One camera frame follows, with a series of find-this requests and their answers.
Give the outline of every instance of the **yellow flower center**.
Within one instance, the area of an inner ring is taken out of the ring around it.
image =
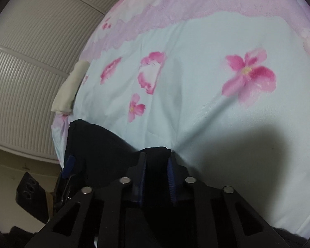
[[[245,67],[242,69],[241,73],[244,74],[244,75],[247,75],[250,73],[250,71],[252,70],[251,67]]]

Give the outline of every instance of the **circular hole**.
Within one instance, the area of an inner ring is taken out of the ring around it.
[[[33,184],[33,185],[36,184],[35,180],[33,180],[31,177],[29,178],[29,180],[30,180],[30,183],[31,183],[31,184]]]
[[[28,191],[24,190],[23,194],[24,194],[24,197],[26,197],[27,199],[31,199],[31,194]]]
[[[26,183],[26,188],[31,192],[33,193],[34,192],[34,187],[30,184],[30,183]]]

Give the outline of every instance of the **gray ribbed surface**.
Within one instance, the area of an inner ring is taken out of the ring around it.
[[[0,15],[0,148],[55,161],[54,97],[118,0],[11,0]]]

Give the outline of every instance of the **screw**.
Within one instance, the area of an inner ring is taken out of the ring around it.
[[[89,186],[85,186],[85,187],[82,188],[82,193],[83,194],[89,194],[91,192],[92,192],[92,188],[89,187]]]
[[[186,179],[185,179],[185,182],[186,183],[188,183],[188,184],[194,184],[195,182],[196,182],[196,178],[194,178],[194,177],[187,177]]]
[[[129,182],[131,182],[131,179],[129,177],[122,177],[119,181],[121,182],[121,184],[128,184]]]
[[[228,186],[224,186],[223,190],[227,194],[232,194],[234,192],[234,188],[229,186],[229,185]]]

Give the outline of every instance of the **beige floor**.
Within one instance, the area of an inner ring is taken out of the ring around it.
[[[52,192],[55,187],[60,166],[36,161],[0,150],[0,230],[9,232],[18,226],[28,232],[38,232],[44,224],[33,218],[15,202],[16,188],[24,173],[29,172],[40,185]]]

